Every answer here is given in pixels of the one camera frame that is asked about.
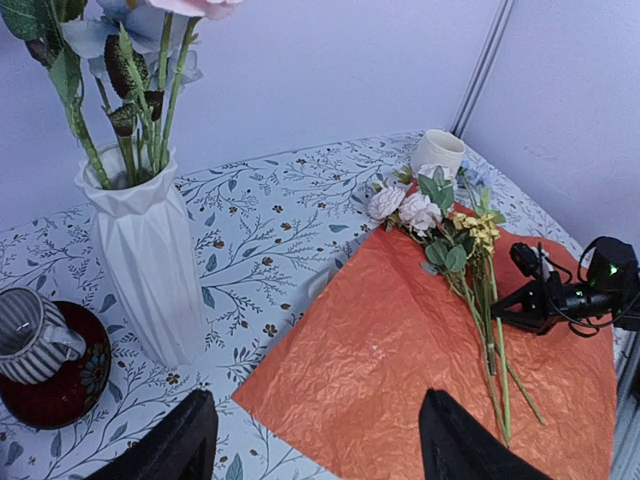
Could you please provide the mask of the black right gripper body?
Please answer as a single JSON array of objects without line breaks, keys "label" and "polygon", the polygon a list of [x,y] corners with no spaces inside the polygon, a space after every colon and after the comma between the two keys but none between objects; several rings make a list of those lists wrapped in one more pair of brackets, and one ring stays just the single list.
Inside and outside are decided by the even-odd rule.
[{"label": "black right gripper body", "polygon": [[585,250],[591,255],[586,273],[564,282],[555,266],[545,284],[537,283],[546,297],[548,320],[544,333],[565,321],[578,335],[595,335],[612,326],[639,330],[639,261],[632,245],[601,236]]}]

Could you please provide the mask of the white ribbed ceramic vase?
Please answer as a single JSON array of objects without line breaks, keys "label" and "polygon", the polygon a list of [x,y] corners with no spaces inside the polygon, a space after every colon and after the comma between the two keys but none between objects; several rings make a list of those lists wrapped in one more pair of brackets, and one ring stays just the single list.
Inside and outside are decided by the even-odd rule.
[{"label": "white ribbed ceramic vase", "polygon": [[75,177],[94,209],[99,258],[145,354],[169,368],[189,365],[205,350],[207,323],[177,163],[130,187],[119,147],[99,153],[112,189],[86,160]]}]

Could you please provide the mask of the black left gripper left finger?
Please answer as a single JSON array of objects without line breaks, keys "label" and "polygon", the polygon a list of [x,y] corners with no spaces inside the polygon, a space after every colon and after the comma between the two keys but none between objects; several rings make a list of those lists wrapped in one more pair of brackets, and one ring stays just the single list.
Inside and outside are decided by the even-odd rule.
[{"label": "black left gripper left finger", "polygon": [[91,479],[210,479],[219,418],[206,390],[189,393],[136,445]]}]

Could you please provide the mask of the orange tissue paper sheet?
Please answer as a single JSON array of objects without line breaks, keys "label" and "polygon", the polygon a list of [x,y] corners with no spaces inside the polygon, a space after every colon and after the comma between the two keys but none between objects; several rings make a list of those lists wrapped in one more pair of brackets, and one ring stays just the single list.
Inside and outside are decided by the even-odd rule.
[{"label": "orange tissue paper sheet", "polygon": [[[423,250],[376,231],[234,400],[277,437],[344,479],[420,479],[419,410],[444,390],[500,434],[466,303],[424,272]],[[511,450],[555,479],[609,476],[616,423],[613,336],[559,325],[504,330]]]}]

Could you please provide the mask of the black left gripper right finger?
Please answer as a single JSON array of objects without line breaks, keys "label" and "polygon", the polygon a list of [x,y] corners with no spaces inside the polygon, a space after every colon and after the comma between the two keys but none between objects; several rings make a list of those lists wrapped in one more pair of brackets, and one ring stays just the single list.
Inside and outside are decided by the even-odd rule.
[{"label": "black left gripper right finger", "polygon": [[419,413],[427,479],[546,479],[511,452],[448,392],[427,391]]}]

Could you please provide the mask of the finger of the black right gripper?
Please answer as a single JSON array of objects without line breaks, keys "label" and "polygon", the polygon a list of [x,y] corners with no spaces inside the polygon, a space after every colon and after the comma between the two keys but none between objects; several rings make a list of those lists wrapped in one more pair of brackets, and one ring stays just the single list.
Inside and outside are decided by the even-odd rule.
[{"label": "finger of the black right gripper", "polygon": [[536,282],[529,282],[491,306],[495,319],[522,331],[543,334],[548,320],[546,297]]}]

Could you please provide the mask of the small blue flower stem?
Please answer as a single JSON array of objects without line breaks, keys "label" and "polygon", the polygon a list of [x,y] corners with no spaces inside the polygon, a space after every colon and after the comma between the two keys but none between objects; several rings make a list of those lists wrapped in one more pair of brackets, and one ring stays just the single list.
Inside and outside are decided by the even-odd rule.
[{"label": "small blue flower stem", "polygon": [[491,209],[492,189],[488,171],[477,170],[468,161],[463,161],[459,167],[454,185],[462,190],[476,212],[486,214]]}]

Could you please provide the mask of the yellow small flower sprig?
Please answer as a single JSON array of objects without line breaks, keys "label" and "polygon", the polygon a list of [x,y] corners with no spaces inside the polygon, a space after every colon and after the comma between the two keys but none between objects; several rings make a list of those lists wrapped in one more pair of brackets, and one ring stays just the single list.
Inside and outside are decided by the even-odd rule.
[{"label": "yellow small flower sprig", "polygon": [[533,398],[527,391],[516,370],[506,356],[504,322],[491,314],[491,305],[498,300],[498,287],[494,255],[500,238],[497,226],[502,219],[498,213],[484,213],[480,216],[456,212],[453,214],[457,233],[467,233],[473,242],[473,250],[468,255],[471,281],[473,284],[474,309],[480,315],[480,328],[486,348],[490,393],[499,423],[505,438],[511,436],[511,400],[509,381],[512,380],[535,418],[541,425],[545,419]]}]

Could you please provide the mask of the blue hydrangea flower stem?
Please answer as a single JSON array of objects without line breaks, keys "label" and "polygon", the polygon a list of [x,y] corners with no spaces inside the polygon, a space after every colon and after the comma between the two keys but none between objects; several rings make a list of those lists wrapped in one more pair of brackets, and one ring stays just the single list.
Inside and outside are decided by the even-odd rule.
[{"label": "blue hydrangea flower stem", "polygon": [[169,163],[178,97],[201,76],[192,46],[207,14],[198,1],[102,1],[99,7],[99,17],[83,14],[61,28],[81,72],[87,68],[96,82],[131,187]]}]

